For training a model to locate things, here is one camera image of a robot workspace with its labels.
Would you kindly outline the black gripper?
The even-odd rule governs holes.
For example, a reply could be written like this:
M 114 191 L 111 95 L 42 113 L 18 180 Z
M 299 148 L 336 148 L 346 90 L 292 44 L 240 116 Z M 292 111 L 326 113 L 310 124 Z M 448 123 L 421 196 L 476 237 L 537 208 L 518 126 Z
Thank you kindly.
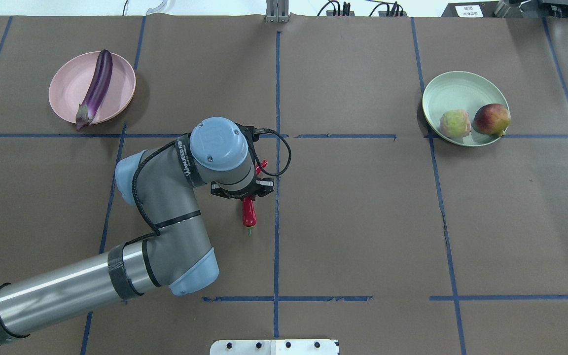
M 254 143 L 260 139 L 261 135 L 270 133 L 271 130 L 255 128 L 254 126 L 238 126 L 238 129 L 247 142 L 248 158 L 254 166 L 259 164 Z M 241 200 L 245 197 L 254 199 L 256 196 L 266 196 L 273 191 L 274 179 L 272 177 L 261 178 L 256 171 L 248 173 L 246 177 L 235 184 L 221 184 L 216 180 L 210 182 L 210 193 L 225 199 Z

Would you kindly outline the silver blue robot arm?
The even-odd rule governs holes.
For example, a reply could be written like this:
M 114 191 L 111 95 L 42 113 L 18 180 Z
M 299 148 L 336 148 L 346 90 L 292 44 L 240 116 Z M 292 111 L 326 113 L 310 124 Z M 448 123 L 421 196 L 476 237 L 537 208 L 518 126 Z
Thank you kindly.
M 265 196 L 277 173 L 259 177 L 254 143 L 277 131 L 210 117 L 156 150 L 120 160 L 115 186 L 151 232 L 108 252 L 0 285 L 0 346 L 157 287 L 176 296 L 199 291 L 219 274 L 194 190 L 209 185 L 227 199 Z

